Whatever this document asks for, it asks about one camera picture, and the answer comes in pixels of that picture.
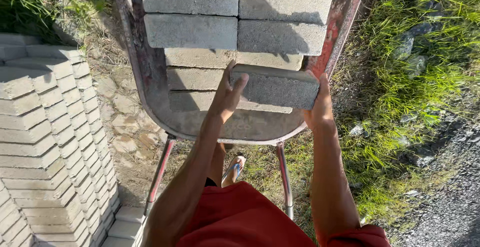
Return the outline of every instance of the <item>flip-flop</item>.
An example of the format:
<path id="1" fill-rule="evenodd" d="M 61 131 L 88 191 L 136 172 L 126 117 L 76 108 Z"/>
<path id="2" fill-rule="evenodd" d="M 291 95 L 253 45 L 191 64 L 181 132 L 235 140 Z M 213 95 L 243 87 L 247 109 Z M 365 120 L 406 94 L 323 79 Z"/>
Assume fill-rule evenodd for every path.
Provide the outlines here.
<path id="1" fill-rule="evenodd" d="M 228 176 L 228 174 L 232 169 L 237 170 L 237 177 L 235 178 L 235 181 L 237 181 L 237 178 L 239 177 L 240 172 L 242 172 L 243 168 L 240 169 L 240 163 L 238 162 L 232 165 L 232 162 L 235 161 L 236 158 L 240 158 L 240 160 L 243 162 L 243 167 L 245 167 L 245 160 L 246 160 L 245 157 L 243 157 L 242 155 L 238 155 L 237 157 L 233 158 L 233 160 L 230 162 L 229 168 L 226 170 L 225 174 L 223 174 L 222 176 L 222 183 L 223 181 L 225 181 L 225 178 Z"/>

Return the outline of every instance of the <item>forearm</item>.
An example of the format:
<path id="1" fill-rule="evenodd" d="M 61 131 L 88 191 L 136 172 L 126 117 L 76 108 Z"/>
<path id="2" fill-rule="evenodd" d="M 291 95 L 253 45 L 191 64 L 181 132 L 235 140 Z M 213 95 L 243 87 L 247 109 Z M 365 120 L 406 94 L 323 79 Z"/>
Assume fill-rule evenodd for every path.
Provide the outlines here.
<path id="1" fill-rule="evenodd" d="M 204 120 L 189 156 L 153 205 L 144 246 L 174 245 L 181 236 L 204 189 L 221 125 L 218 116 L 208 115 Z"/>
<path id="2" fill-rule="evenodd" d="M 314 133 L 311 210 L 317 239 L 360 227 L 359 215 L 343 170 L 334 121 Z"/>

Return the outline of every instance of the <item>wheelbarrow tray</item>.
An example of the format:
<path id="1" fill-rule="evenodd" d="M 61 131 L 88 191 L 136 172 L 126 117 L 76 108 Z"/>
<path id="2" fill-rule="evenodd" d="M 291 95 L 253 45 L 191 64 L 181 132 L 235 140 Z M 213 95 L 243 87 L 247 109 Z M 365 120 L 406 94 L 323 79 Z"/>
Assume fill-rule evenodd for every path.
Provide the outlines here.
<path id="1" fill-rule="evenodd" d="M 120 13 L 130 64 L 138 94 L 147 114 L 168 133 L 195 140 L 206 111 L 170 110 L 167 65 L 163 48 L 148 44 L 142 0 L 115 0 Z M 333 0 L 321 56 L 308 56 L 304 67 L 319 77 L 332 73 L 361 0 Z M 290 114 L 237 109 L 224 124 L 219 142 L 275 145 L 306 127 L 303 111 Z"/>

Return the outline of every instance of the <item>red shirt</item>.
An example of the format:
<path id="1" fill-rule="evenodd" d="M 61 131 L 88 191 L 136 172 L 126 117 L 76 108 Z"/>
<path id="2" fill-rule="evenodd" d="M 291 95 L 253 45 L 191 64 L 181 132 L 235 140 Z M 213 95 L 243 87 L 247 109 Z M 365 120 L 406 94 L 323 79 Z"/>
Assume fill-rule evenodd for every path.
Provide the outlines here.
<path id="1" fill-rule="evenodd" d="M 315 246 L 284 212 L 246 182 L 205 187 L 177 247 Z M 373 225 L 334 235 L 328 247 L 386 247 L 385 231 Z"/>

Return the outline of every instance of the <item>foot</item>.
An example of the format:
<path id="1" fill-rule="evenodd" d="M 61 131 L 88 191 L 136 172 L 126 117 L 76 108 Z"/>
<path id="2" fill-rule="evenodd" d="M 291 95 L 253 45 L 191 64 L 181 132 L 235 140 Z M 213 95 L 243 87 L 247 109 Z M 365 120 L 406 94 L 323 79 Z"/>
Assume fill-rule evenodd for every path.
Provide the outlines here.
<path id="1" fill-rule="evenodd" d="M 239 165 L 239 170 L 234 167 L 235 164 Z M 241 173 L 243 170 L 243 166 L 245 165 L 245 157 L 237 156 L 233 158 L 230 163 L 230 166 L 226 170 L 226 175 L 223 176 L 222 180 L 222 188 L 230 186 L 237 181 L 237 177 L 239 176 L 239 172 Z"/>

